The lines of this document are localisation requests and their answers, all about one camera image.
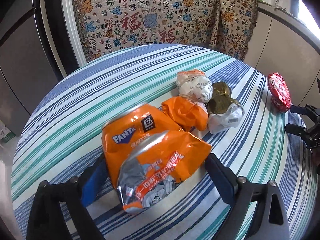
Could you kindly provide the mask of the red foil snack bag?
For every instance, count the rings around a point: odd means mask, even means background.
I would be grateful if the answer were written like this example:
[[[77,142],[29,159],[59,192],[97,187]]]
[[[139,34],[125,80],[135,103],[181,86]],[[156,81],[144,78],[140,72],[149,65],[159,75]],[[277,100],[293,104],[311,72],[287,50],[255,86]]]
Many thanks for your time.
[[[279,73],[269,74],[267,85],[274,106],[280,112],[287,112],[291,107],[291,95],[284,78]]]

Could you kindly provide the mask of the grey wrapper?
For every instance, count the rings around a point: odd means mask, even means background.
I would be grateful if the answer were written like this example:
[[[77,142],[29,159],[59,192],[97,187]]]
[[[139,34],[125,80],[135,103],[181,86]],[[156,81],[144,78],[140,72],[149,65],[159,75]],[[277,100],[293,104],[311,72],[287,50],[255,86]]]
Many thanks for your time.
[[[232,98],[232,90],[227,83],[216,82],[212,85],[212,98],[206,104],[209,132],[217,134],[238,127],[245,114],[243,106]]]

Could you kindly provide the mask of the white orange wrapper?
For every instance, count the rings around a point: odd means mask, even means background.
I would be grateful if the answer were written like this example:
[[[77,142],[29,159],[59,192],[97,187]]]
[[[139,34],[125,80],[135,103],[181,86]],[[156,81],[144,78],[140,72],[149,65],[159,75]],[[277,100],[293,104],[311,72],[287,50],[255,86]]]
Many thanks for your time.
[[[204,72],[193,69],[178,72],[176,86],[180,96],[207,103],[213,95],[213,85]]]

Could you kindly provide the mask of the orange foil snack bag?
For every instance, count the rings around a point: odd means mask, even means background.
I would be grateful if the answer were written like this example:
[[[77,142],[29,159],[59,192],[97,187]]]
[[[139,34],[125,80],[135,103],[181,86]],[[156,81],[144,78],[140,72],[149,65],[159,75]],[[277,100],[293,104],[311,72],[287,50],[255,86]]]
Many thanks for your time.
[[[184,131],[164,131],[145,139],[120,167],[116,189],[124,211],[140,213],[160,202],[196,172],[211,149]]]

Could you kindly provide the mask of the white kitchen cabinets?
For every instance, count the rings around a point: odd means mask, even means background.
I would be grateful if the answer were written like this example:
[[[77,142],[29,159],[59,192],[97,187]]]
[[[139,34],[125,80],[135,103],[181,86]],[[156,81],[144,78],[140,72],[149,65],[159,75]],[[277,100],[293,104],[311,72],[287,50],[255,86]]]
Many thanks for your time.
[[[294,105],[319,107],[319,39],[298,19],[259,3],[244,62],[285,79]]]

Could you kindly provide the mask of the grey refrigerator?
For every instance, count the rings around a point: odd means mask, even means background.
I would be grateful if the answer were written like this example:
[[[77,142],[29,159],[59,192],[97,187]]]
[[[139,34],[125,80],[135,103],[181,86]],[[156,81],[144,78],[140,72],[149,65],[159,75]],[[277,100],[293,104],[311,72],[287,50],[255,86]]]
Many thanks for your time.
[[[20,135],[38,104],[61,79],[40,0],[15,0],[1,21],[1,121]]]

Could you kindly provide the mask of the patterned fu character cloth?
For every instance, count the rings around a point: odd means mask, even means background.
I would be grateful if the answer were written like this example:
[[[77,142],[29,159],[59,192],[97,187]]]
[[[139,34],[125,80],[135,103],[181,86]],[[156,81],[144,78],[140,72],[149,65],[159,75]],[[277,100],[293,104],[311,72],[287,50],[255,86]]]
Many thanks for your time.
[[[257,0],[73,0],[87,61],[146,44],[211,48],[244,60]]]

